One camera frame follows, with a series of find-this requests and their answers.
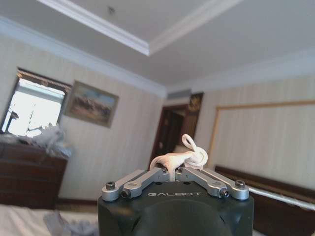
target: white cable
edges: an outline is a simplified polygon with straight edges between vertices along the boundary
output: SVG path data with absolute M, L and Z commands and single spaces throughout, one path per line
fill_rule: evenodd
M 275 200 L 278 200 L 278 201 L 281 201 L 284 203 L 296 205 L 296 206 L 304 208 L 304 209 L 315 210 L 315 204 L 312 204 L 312 203 L 304 202 L 301 200 L 286 197 L 286 196 L 276 194 L 276 193 L 271 193 L 271 192 L 257 189 L 257 188 L 253 188 L 253 187 L 249 187 L 249 189 L 250 189 L 250 192 L 264 196 L 264 197 L 267 197 L 267 198 L 272 198 L 272 199 L 275 199 Z
M 168 153 L 166 155 L 154 158 L 150 164 L 150 169 L 156 166 L 157 163 L 162 164 L 169 172 L 169 181 L 175 181 L 175 170 L 183 163 L 185 166 L 202 169 L 208 161 L 208 154 L 200 147 L 197 147 L 191 136 L 184 134 L 182 136 L 183 144 L 193 151 L 184 153 Z

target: crown molding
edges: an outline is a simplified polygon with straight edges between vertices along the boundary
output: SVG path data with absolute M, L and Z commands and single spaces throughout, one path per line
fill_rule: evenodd
M 192 89 L 192 92 L 212 91 L 315 75 L 314 61 L 315 47 L 311 47 L 282 57 L 215 73 L 204 78 L 180 82 L 168 86 L 167 91 L 173 92 L 183 89 Z
M 162 32 L 149 43 L 150 55 L 160 51 L 177 39 L 209 22 L 243 0 L 210 0 L 179 22 Z
M 149 44 L 135 35 L 117 27 L 116 25 L 98 17 L 86 9 L 69 0 L 37 0 L 56 11 L 108 36 L 116 41 L 133 48 L 134 50 L 149 55 Z
M 146 42 L 126 30 L 104 20 L 69 0 L 37 0 L 42 4 L 108 36 L 118 42 L 150 56 L 177 39 L 207 23 L 243 0 L 210 0 L 182 20 L 166 29 L 151 42 Z
M 20 25 L 12 20 L 0 16 L 0 33 L 15 38 L 26 44 L 40 48 L 71 62 L 100 72 L 123 83 L 145 90 L 160 97 L 166 96 L 163 85 L 148 80 L 140 75 L 125 70 L 105 60 L 87 54 L 60 41 Z

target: painting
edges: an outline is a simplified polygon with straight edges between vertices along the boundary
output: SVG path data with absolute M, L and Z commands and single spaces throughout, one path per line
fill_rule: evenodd
M 75 81 L 65 115 L 110 127 L 119 97 Z

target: dark wooden door frame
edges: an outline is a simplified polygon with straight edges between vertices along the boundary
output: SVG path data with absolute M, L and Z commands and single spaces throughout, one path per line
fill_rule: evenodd
M 187 107 L 188 107 L 188 104 L 181 104 L 181 105 L 175 105 L 175 106 L 165 106 L 162 108 L 161 116 L 160 116 L 159 122 L 158 122 L 157 133 L 156 133 L 156 137 L 155 137 L 152 152 L 151 152 L 149 165 L 150 165 L 151 161 L 155 158 L 154 155 L 155 155 L 156 149 L 158 147 L 158 141 L 159 141 L 159 138 L 161 136 L 162 125 L 163 125 L 163 121 L 164 121 L 166 112 L 167 111 L 186 110 Z

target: ceiling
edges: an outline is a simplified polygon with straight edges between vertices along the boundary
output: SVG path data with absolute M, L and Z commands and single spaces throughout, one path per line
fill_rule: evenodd
M 207 0 L 72 0 L 72 2 L 149 42 Z M 116 9 L 117 13 L 109 15 L 108 6 Z
M 0 0 L 0 15 L 164 86 L 315 46 L 313 0 L 72 1 Z

